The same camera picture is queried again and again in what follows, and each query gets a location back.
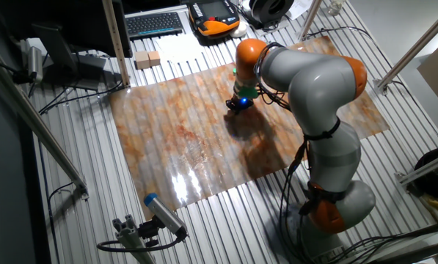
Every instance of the orange handheld controller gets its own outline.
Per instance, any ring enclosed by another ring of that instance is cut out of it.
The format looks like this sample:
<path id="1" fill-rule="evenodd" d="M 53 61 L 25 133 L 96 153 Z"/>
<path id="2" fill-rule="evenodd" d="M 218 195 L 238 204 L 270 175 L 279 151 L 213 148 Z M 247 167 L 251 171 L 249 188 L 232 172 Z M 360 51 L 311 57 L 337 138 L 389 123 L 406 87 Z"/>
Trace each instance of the orange handheld controller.
<path id="1" fill-rule="evenodd" d="M 240 24 L 236 8 L 228 0 L 201 1 L 188 8 L 191 24 L 204 36 L 226 34 Z"/>

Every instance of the keyboard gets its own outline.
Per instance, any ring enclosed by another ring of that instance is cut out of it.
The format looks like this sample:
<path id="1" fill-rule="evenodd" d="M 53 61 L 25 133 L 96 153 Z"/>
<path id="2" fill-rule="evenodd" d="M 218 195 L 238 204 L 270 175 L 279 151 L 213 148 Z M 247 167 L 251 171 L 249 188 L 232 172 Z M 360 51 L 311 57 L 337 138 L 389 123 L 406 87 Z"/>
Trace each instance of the keyboard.
<path id="1" fill-rule="evenodd" d="M 177 34 L 183 30 L 180 16 L 176 12 L 140 15 L 126 18 L 125 22 L 131 39 Z"/>

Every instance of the marble-patterned sheet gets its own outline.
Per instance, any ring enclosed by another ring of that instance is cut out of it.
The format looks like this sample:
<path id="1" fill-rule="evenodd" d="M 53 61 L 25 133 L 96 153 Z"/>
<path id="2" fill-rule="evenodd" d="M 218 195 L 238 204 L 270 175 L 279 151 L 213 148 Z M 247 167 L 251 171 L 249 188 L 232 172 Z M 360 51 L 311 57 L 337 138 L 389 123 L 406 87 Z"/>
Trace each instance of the marble-patterned sheet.
<path id="1" fill-rule="evenodd" d="M 338 55 L 328 37 L 290 48 Z M 141 201 L 156 192 L 171 209 L 181 208 L 292 162 L 303 138 L 290 112 L 261 98 L 239 115 L 228 112 L 225 101 L 233 93 L 234 67 L 111 95 L 117 132 Z M 389 128 L 366 92 L 338 115 L 361 139 Z M 143 209 L 149 219 L 151 212 Z"/>

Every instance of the monitor stand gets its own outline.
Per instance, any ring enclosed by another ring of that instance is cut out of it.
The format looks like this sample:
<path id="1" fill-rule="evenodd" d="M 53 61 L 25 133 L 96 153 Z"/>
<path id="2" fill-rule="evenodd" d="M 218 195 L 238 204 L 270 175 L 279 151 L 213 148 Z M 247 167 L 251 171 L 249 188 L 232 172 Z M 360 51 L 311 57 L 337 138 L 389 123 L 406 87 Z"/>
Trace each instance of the monitor stand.
<path id="1" fill-rule="evenodd" d="M 121 81 L 119 73 L 104 70 L 106 59 L 72 54 L 61 34 L 62 27 L 54 23 L 34 23 L 33 29 L 49 52 L 50 62 L 43 69 L 43 82 L 62 87 L 98 90 L 100 84 L 113 87 Z"/>

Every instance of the wooden block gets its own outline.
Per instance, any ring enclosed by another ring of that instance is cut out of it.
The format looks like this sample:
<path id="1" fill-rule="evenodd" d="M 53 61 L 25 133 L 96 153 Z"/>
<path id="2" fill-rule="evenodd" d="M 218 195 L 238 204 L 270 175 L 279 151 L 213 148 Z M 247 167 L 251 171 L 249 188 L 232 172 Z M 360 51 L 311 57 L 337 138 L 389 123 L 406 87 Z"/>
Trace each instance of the wooden block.
<path id="1" fill-rule="evenodd" d="M 148 59 L 148 53 L 146 51 L 136 52 L 136 65 L 137 70 L 147 69 L 150 67 L 150 61 Z"/>
<path id="2" fill-rule="evenodd" d="M 148 53 L 148 58 L 150 59 L 150 66 L 159 66 L 160 65 L 160 54 L 158 51 L 151 51 Z"/>

